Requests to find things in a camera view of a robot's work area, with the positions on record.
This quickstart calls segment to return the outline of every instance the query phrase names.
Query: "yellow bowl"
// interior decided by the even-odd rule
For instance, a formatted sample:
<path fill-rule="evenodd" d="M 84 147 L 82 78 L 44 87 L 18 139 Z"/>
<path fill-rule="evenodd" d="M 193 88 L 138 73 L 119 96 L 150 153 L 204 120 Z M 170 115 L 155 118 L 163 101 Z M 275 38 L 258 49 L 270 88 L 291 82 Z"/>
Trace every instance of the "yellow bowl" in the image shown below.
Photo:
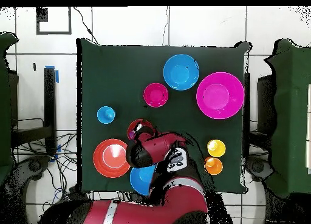
<path fill-rule="evenodd" d="M 209 174 L 217 175 L 222 172 L 222 162 L 218 158 L 207 157 L 204 160 L 204 162 L 205 162 L 205 170 Z"/>
<path fill-rule="evenodd" d="M 207 150 L 212 157 L 220 157 L 225 153 L 226 145 L 223 141 L 214 139 L 207 143 Z"/>

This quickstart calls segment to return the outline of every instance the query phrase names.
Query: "blue bowl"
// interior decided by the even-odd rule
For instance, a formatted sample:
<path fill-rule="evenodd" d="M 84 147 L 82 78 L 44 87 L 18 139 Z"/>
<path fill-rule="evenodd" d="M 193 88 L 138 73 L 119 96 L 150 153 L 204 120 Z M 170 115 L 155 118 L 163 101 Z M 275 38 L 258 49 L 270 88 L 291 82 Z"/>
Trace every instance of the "blue bowl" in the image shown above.
<path fill-rule="evenodd" d="M 174 55 L 164 65 L 164 80 L 175 90 L 187 90 L 199 79 L 199 65 L 189 55 Z"/>
<path fill-rule="evenodd" d="M 97 118 L 103 124 L 112 123 L 115 118 L 115 111 L 109 106 L 101 107 L 97 111 Z"/>
<path fill-rule="evenodd" d="M 132 169 L 129 181 L 137 193 L 141 195 L 149 195 L 149 187 L 155 169 L 155 165 Z"/>

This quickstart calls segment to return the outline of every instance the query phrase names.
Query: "green fabric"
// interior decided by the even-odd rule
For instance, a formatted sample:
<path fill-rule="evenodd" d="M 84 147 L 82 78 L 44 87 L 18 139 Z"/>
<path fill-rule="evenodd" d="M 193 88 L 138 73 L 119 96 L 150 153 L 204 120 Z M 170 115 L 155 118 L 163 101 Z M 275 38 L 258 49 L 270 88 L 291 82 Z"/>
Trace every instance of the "green fabric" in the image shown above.
<path fill-rule="evenodd" d="M 81 39 L 82 46 L 82 189 L 84 191 L 134 191 L 129 182 L 131 170 L 120 178 L 106 178 L 94 167 L 93 153 L 98 144 L 108 138 L 128 141 L 129 124 L 145 118 L 159 131 L 185 131 L 199 143 L 208 157 L 207 142 L 222 140 L 227 150 L 220 159 L 223 171 L 214 176 L 218 191 L 243 193 L 241 174 L 242 110 L 226 120 L 213 120 L 197 106 L 196 90 L 207 75 L 229 72 L 243 83 L 244 53 L 247 42 L 231 47 L 143 47 L 98 46 Z M 176 91 L 163 79 L 163 66 L 173 55 L 184 53 L 199 64 L 200 76 L 189 90 Z M 143 90 L 150 83 L 162 83 L 169 91 L 168 102 L 160 108 L 146 106 Z M 116 112 L 111 124 L 97 120 L 97 110 L 110 106 Z M 203 167 L 196 147 L 188 146 L 204 183 L 211 180 Z"/>
<path fill-rule="evenodd" d="M 276 74 L 277 128 L 272 136 L 272 165 L 276 170 L 266 181 L 278 196 L 311 193 L 306 168 L 308 85 L 311 80 L 311 49 L 282 39 L 276 55 L 269 58 Z"/>
<path fill-rule="evenodd" d="M 17 42 L 17 39 L 11 33 L 0 34 L 0 185 L 3 184 L 6 176 L 10 173 L 13 160 L 11 155 L 11 100 L 9 76 L 5 60 L 6 50 Z"/>

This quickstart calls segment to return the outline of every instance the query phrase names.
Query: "pink bowl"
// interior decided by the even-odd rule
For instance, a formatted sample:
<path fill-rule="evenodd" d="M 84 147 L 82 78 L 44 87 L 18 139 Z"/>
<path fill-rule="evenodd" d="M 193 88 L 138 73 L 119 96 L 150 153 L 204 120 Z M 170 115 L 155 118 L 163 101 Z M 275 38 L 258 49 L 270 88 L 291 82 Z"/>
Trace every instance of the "pink bowl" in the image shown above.
<path fill-rule="evenodd" d="M 168 100 L 168 90 L 160 83 L 152 83 L 143 91 L 143 98 L 147 105 L 160 107 Z"/>
<path fill-rule="evenodd" d="M 240 110 L 243 102 L 243 85 L 230 73 L 208 75 L 197 88 L 197 105 L 206 116 L 213 119 L 230 118 Z"/>

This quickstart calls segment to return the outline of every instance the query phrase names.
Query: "small pink bowl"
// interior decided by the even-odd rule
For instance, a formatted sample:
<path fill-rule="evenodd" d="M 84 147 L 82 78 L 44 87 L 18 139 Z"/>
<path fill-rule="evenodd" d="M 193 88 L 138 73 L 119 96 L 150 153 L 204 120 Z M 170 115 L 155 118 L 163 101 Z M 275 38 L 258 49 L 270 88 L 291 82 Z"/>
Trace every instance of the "small pink bowl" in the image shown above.
<path fill-rule="evenodd" d="M 147 105 L 160 107 L 168 100 L 168 90 L 160 83 L 152 83 L 143 91 L 143 98 Z"/>

